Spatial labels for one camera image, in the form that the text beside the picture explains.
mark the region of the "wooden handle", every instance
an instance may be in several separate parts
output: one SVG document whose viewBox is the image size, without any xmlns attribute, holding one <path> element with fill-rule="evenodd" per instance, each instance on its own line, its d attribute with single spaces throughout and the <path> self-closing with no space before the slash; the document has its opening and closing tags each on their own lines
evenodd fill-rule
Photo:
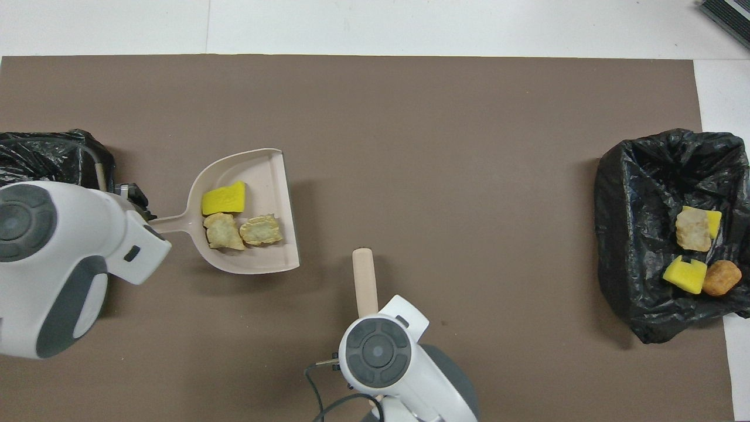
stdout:
<svg viewBox="0 0 750 422">
<path fill-rule="evenodd" d="M 377 284 L 372 249 L 360 248 L 352 252 L 354 267 L 354 292 L 357 296 L 357 313 L 362 318 L 380 310 L 377 305 Z"/>
</svg>

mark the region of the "black cable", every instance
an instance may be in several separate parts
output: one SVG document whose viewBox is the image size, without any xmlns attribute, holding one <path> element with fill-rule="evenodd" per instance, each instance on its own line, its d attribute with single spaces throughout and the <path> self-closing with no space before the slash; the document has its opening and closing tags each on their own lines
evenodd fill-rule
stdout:
<svg viewBox="0 0 750 422">
<path fill-rule="evenodd" d="M 304 369 L 304 377 L 307 378 L 307 382 L 310 383 L 310 386 L 313 388 L 313 391 L 315 392 L 315 398 L 318 400 L 318 409 L 319 411 L 323 412 L 323 400 L 320 399 L 320 392 L 318 391 L 318 387 L 315 387 L 315 383 L 313 382 L 313 379 L 310 377 L 310 369 L 315 369 L 319 365 L 318 363 L 314 363 L 307 368 Z"/>
<path fill-rule="evenodd" d="M 313 422 L 323 422 L 323 416 L 326 415 L 326 413 L 330 412 L 331 410 L 337 408 L 340 405 L 343 405 L 345 402 L 348 402 L 351 399 L 358 399 L 358 398 L 368 399 L 371 402 L 375 403 L 375 407 L 378 411 L 378 421 L 379 422 L 386 422 L 386 416 L 383 414 L 383 405 L 380 404 L 379 401 L 375 397 L 372 397 L 370 394 L 365 393 L 355 393 L 351 394 L 349 396 L 343 397 L 341 399 L 336 400 L 335 402 L 331 403 L 331 405 L 327 408 L 324 408 L 316 417 L 313 419 Z"/>
</svg>

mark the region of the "cable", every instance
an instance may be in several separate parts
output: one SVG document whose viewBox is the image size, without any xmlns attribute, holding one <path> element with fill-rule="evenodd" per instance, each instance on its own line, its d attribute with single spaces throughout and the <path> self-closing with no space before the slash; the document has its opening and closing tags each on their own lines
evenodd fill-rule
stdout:
<svg viewBox="0 0 750 422">
<path fill-rule="evenodd" d="M 375 407 L 377 408 L 377 411 L 379 412 L 379 422 L 385 422 L 385 415 L 383 414 L 383 406 L 380 404 L 379 401 L 375 397 L 372 397 L 369 394 L 364 393 L 356 393 L 352 394 L 350 396 L 346 396 L 342 399 L 338 399 L 335 402 L 333 402 L 330 406 L 327 408 L 323 408 L 323 400 L 320 398 L 320 392 L 318 391 L 318 387 L 315 386 L 315 383 L 313 382 L 312 377 L 310 377 L 310 371 L 315 368 L 319 368 L 321 366 L 328 366 L 328 365 L 338 365 L 339 360 L 337 358 L 331 359 L 331 360 L 323 360 L 321 362 L 313 363 L 312 365 L 308 366 L 304 369 L 304 377 L 307 378 L 307 382 L 310 383 L 310 386 L 313 388 L 313 392 L 315 393 L 315 399 L 318 401 L 318 409 L 320 410 L 320 413 L 313 419 L 313 422 L 324 422 L 323 417 L 333 410 L 334 408 L 337 408 L 338 406 L 344 404 L 345 402 L 348 402 L 351 399 L 356 399 L 359 397 L 363 397 L 365 399 L 369 399 L 373 403 L 375 403 Z"/>
<path fill-rule="evenodd" d="M 80 143 L 77 143 L 75 141 L 60 138 L 60 137 L 12 137 L 10 139 L 0 140 L 0 144 L 23 143 L 23 142 L 45 142 L 45 141 L 66 143 L 67 145 L 75 146 L 78 149 L 86 151 L 91 156 L 91 159 L 94 161 L 94 170 L 96 171 L 96 180 L 99 185 L 99 190 L 107 191 L 107 187 L 106 187 L 107 182 L 104 176 L 104 164 L 101 162 L 101 158 L 99 158 L 99 154 L 97 154 L 96 151 L 94 151 L 92 148 L 86 145 L 81 145 Z"/>
<path fill-rule="evenodd" d="M 386 417 L 383 414 L 383 405 L 380 404 L 379 401 L 375 397 L 372 397 L 370 394 L 364 394 L 364 393 L 355 393 L 351 394 L 349 396 L 343 397 L 341 399 L 336 400 L 333 402 L 329 407 L 324 408 L 316 417 L 313 419 L 313 422 L 323 422 L 323 416 L 326 415 L 326 413 L 330 412 L 331 410 L 337 408 L 340 405 L 343 405 L 345 402 L 348 402 L 351 399 L 358 399 L 359 397 L 363 399 L 368 399 L 371 402 L 375 403 L 375 407 L 378 411 L 378 421 L 379 422 L 386 422 Z"/>
<path fill-rule="evenodd" d="M 320 399 L 320 392 L 318 391 L 318 387 L 315 387 L 315 383 L 313 382 L 313 379 L 310 377 L 310 369 L 315 369 L 318 366 L 320 366 L 320 365 L 318 365 L 317 363 L 314 363 L 314 364 L 308 366 L 307 368 L 305 368 L 304 369 L 304 373 L 305 373 L 304 377 L 307 378 L 307 382 L 309 382 L 310 386 L 313 388 L 313 392 L 315 393 L 315 398 L 318 400 L 318 409 L 319 409 L 319 411 L 322 412 L 323 411 L 323 400 Z"/>
</svg>

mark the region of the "dustpan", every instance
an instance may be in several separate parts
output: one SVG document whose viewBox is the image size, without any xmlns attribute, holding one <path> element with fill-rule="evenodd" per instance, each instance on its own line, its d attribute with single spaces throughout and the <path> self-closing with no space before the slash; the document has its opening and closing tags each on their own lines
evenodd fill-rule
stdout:
<svg viewBox="0 0 750 422">
<path fill-rule="evenodd" d="M 160 234 L 184 231 L 189 234 L 203 258 L 219 270 L 235 274 L 278 273 L 299 267 L 299 250 L 294 229 L 292 205 L 279 149 L 265 148 L 240 152 L 215 161 L 193 182 L 185 211 L 179 216 L 151 220 Z M 238 226 L 245 220 L 273 214 L 279 222 L 283 240 L 268 246 L 248 246 L 244 251 L 211 249 L 206 239 L 201 214 L 203 194 L 236 181 L 246 185 L 243 213 L 234 213 Z"/>
</svg>

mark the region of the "dumpling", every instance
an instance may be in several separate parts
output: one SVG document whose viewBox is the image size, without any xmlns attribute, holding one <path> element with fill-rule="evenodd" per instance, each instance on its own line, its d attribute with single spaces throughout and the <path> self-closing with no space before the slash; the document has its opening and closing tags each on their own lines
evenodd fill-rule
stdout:
<svg viewBox="0 0 750 422">
<path fill-rule="evenodd" d="M 237 224 L 230 214 L 211 214 L 203 220 L 208 237 L 208 247 L 212 249 L 232 248 L 245 250 L 245 245 L 237 232 Z"/>
<path fill-rule="evenodd" d="M 279 223 L 272 214 L 249 219 L 240 226 L 239 234 L 247 244 L 253 246 L 276 243 L 284 239 L 279 231 Z"/>
<path fill-rule="evenodd" d="M 708 214 L 706 211 L 686 206 L 677 214 L 677 244 L 683 249 L 708 252 L 711 249 Z"/>
</svg>

